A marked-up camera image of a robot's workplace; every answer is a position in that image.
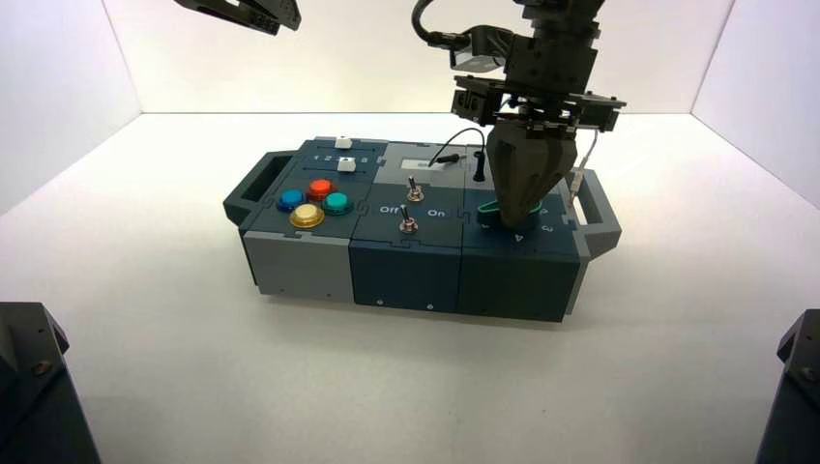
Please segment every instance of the white backdrop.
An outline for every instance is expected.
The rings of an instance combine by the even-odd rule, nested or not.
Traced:
[[[0,215],[138,113],[100,0],[3,2]]]
[[[694,114],[820,207],[820,4],[737,0]]]
[[[449,111],[449,59],[410,27],[414,0],[300,0],[275,38],[173,0],[104,0],[146,112]],[[609,0],[590,88],[633,112],[689,112],[731,0]],[[428,29],[531,33],[512,0],[438,0]]]

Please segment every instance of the robotic arm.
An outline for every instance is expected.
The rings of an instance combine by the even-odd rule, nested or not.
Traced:
[[[296,30],[302,20],[295,0],[175,0],[180,5],[275,35]],[[519,225],[577,158],[578,129],[611,131],[619,109],[615,97],[586,92],[600,35],[594,21],[603,0],[513,0],[532,20],[533,37],[494,26],[462,33],[430,32],[422,14],[433,0],[418,0],[412,13],[416,34],[450,52],[456,71],[486,73],[504,68],[506,78],[456,76],[452,112],[481,126],[494,125],[486,154],[502,223]],[[502,112],[508,96],[517,112]]]

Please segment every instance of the black cable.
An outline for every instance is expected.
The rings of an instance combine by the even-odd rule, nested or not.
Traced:
[[[427,167],[430,167],[430,166],[433,165],[433,163],[435,163],[436,159],[438,159],[438,156],[441,155],[441,152],[443,152],[444,149],[447,148],[450,145],[450,142],[452,142],[453,140],[455,140],[456,137],[458,137],[459,135],[462,135],[463,133],[465,133],[467,131],[476,131],[482,136],[482,154],[483,154],[484,150],[486,150],[486,141],[484,140],[484,132],[482,132],[482,131],[480,131],[476,128],[462,129],[462,130],[459,130],[458,132],[456,132],[454,136],[450,137],[450,140],[444,142],[444,145],[442,145],[441,148],[438,150],[438,152],[436,152],[436,154],[433,155],[433,158],[427,164]]]
[[[430,32],[422,26],[422,14],[425,12],[425,8],[427,8],[427,6],[431,3],[433,3],[433,0],[419,0],[416,2],[416,6],[413,7],[413,14],[410,16],[410,20],[413,23],[413,30],[416,31],[416,35],[427,43],[430,42],[431,36]]]
[[[470,38],[464,34],[450,34],[444,32],[428,31],[422,26],[422,14],[425,9],[433,3],[433,0],[419,0],[416,6],[413,7],[413,13],[410,16],[410,22],[413,24],[413,30],[430,46],[437,46],[450,50],[459,50],[470,44]]]

